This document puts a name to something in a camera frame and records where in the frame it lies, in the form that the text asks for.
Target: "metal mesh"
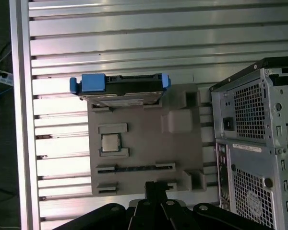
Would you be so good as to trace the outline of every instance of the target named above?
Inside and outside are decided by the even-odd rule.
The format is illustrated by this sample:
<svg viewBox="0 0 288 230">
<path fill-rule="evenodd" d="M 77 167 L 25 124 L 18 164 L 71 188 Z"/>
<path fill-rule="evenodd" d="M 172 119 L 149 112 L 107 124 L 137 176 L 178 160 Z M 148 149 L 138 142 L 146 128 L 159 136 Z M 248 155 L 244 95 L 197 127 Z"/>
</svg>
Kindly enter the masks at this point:
<svg viewBox="0 0 288 230">
<path fill-rule="evenodd" d="M 237 214 L 274 228 L 271 194 L 263 189 L 262 179 L 237 169 L 234 188 Z"/>
<path fill-rule="evenodd" d="M 264 104 L 258 84 L 235 92 L 235 112 L 239 137 L 264 139 Z"/>
</svg>

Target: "screw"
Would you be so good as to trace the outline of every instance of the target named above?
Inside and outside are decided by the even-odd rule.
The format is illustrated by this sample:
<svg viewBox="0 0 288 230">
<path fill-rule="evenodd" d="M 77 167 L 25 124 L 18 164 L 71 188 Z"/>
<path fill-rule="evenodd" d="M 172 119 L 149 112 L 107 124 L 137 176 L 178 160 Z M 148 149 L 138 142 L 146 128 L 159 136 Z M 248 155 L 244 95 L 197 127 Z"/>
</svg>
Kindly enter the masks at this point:
<svg viewBox="0 0 288 230">
<path fill-rule="evenodd" d="M 202 210 L 202 211 L 207 211 L 207 210 L 208 210 L 208 207 L 205 206 L 205 205 L 201 205 L 201 206 L 200 206 L 200 210 Z"/>
<path fill-rule="evenodd" d="M 172 200 L 168 200 L 168 201 L 167 201 L 167 205 L 173 205 L 173 204 L 175 204 L 174 201 L 172 201 Z"/>
</svg>

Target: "computer tower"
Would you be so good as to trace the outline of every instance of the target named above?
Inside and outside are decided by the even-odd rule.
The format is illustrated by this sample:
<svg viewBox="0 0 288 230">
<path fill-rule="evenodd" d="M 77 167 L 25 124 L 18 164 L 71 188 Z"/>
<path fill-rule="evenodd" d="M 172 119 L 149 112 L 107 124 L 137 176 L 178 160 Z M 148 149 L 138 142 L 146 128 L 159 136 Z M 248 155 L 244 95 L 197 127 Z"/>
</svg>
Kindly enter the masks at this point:
<svg viewBox="0 0 288 230">
<path fill-rule="evenodd" d="M 210 90 L 220 206 L 288 229 L 288 57 L 264 58 Z"/>
</svg>

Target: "silver metal surface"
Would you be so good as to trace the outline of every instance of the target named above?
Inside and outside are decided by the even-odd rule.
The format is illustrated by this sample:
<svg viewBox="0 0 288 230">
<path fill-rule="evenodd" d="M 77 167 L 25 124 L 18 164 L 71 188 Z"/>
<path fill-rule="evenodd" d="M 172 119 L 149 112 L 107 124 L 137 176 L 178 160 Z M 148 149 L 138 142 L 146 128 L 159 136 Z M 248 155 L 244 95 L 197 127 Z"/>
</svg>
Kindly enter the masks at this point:
<svg viewBox="0 0 288 230">
<path fill-rule="evenodd" d="M 201 206 L 200 206 L 200 210 L 202 210 L 202 211 L 207 211 L 207 210 L 208 210 L 208 207 L 205 206 L 205 205 L 201 205 Z"/>
<path fill-rule="evenodd" d="M 288 229 L 287 154 L 246 141 L 216 139 L 216 143 L 227 148 L 230 210 L 276 230 Z"/>
<path fill-rule="evenodd" d="M 274 86 L 267 69 L 259 69 L 212 92 L 216 138 L 287 146 L 288 86 Z M 281 69 L 272 69 L 270 73 Z M 277 111 L 275 105 L 281 106 Z M 233 130 L 226 130 L 223 119 L 232 117 Z"/>
<path fill-rule="evenodd" d="M 10 9 L 24 230 L 52 229 L 106 203 L 144 197 L 89 197 L 87 104 L 69 94 L 70 77 L 166 72 L 173 84 L 203 83 L 201 123 L 209 124 L 206 83 L 263 57 L 288 56 L 288 0 L 10 0 Z M 210 164 L 214 130 L 201 133 Z M 216 187 L 169 198 L 218 201 Z"/>
<path fill-rule="evenodd" d="M 10 1 L 19 198 L 22 229 L 39 229 L 28 5 Z"/>
<path fill-rule="evenodd" d="M 103 152 L 118 151 L 120 146 L 118 134 L 108 134 L 101 136 L 101 147 Z"/>
<path fill-rule="evenodd" d="M 167 205 L 173 205 L 173 204 L 175 204 L 174 201 L 172 201 L 172 200 L 168 200 L 168 201 L 167 201 Z"/>
</svg>

